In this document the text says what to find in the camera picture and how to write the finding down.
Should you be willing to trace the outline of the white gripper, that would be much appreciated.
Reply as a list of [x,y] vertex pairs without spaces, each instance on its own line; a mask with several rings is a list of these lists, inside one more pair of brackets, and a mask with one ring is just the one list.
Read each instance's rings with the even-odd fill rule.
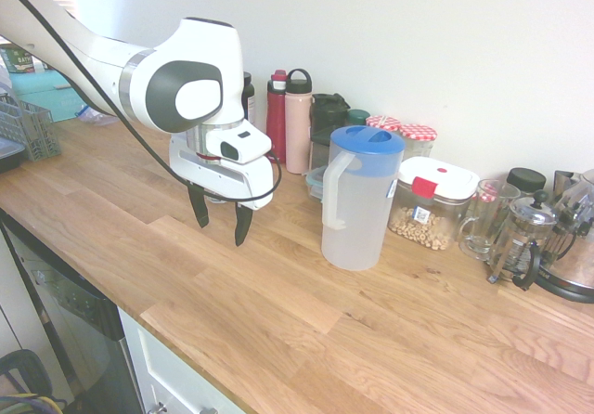
[[[200,227],[210,222],[203,188],[221,197],[247,199],[262,196],[273,187],[273,167],[265,156],[245,164],[227,159],[207,162],[187,146],[184,134],[171,136],[169,163],[175,173],[192,182],[187,191]],[[236,202],[235,214],[234,239],[240,246],[249,232],[253,210]]]

